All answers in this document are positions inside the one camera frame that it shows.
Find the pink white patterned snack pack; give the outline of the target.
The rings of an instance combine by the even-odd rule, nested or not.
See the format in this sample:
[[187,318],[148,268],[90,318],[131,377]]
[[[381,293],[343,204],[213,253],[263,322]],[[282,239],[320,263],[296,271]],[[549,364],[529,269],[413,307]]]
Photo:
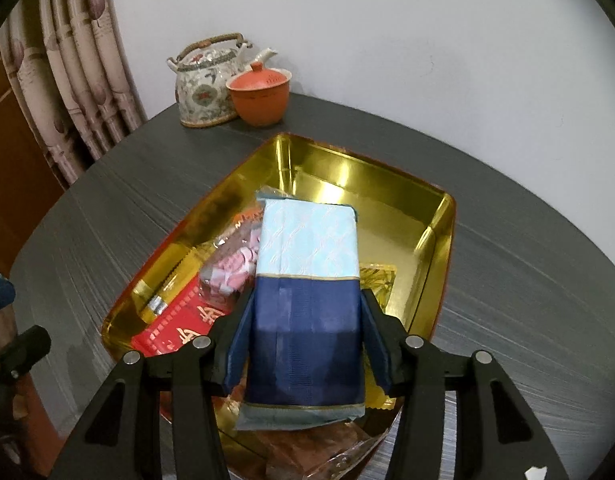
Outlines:
[[201,266],[199,292],[210,307],[230,312],[242,289],[256,275],[260,220],[244,220],[214,243],[216,250]]

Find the gold yellow foil packet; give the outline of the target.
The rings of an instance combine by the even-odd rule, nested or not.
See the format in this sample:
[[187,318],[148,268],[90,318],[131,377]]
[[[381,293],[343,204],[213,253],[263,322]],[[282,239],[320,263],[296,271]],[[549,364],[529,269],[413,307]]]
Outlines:
[[201,266],[215,251],[213,242],[193,247],[173,243],[164,249],[133,287],[131,297],[140,319],[146,325],[154,322],[185,286],[198,278]]

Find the navy light-blue snack packet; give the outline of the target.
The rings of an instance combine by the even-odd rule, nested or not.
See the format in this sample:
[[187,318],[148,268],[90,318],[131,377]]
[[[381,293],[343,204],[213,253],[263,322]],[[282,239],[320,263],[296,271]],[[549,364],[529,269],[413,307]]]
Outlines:
[[355,210],[264,206],[240,430],[302,430],[365,413]]

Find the brown wooden cabinet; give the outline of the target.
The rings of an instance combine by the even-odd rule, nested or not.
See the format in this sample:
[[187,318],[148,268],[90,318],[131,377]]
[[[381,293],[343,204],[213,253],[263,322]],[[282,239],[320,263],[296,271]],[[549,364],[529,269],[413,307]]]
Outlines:
[[20,110],[0,52],[0,272],[64,192]]

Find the beige patterned curtain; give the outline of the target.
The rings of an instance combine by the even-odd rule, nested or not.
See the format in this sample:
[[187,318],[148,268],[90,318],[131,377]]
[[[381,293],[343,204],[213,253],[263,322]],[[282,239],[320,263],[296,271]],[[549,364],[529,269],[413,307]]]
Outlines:
[[0,51],[23,117],[65,188],[144,124],[112,0],[15,0]]

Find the orange lidded tea cup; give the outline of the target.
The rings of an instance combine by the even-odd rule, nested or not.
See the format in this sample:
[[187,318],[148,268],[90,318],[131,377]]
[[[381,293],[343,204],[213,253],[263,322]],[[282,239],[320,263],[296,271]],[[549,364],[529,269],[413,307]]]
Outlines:
[[286,112],[291,78],[289,70],[252,62],[250,70],[230,78],[226,88],[244,122],[253,127],[268,127],[280,122]]

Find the floral ceramic teapot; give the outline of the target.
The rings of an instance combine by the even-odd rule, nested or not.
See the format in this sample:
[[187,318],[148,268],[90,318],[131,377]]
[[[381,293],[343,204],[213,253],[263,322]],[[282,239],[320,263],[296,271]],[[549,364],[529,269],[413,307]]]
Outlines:
[[266,62],[277,54],[265,48],[250,55],[251,48],[240,32],[232,32],[196,41],[166,59],[176,75],[175,101],[184,127],[213,127],[237,117],[227,81],[251,70],[252,62]]

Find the clear packet orange snacks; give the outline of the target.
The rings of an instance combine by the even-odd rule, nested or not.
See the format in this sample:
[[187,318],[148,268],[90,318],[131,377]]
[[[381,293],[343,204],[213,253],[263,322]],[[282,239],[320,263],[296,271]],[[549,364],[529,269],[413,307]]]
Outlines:
[[389,426],[377,418],[303,430],[251,432],[228,460],[242,479],[341,479],[373,453]]

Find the gold tin box red outside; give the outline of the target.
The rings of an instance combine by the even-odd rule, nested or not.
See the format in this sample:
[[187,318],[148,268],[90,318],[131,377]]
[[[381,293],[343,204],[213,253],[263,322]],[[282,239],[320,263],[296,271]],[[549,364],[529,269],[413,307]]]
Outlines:
[[[336,220],[263,214],[266,195],[354,210]],[[170,233],[102,323],[114,358],[172,352],[207,333],[237,296],[227,271],[251,271],[250,240],[268,220],[263,270],[289,278],[356,275],[412,333],[437,323],[456,219],[454,198],[410,174],[341,148],[283,133],[255,150]]]

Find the red snack packet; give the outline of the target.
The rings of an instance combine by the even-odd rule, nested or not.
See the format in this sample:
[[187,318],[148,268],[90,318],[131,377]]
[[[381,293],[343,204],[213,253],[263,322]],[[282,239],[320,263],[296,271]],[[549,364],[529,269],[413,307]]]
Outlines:
[[207,336],[216,320],[232,312],[238,295],[224,296],[192,278],[164,311],[131,338],[131,348],[144,356],[178,351],[198,336]]

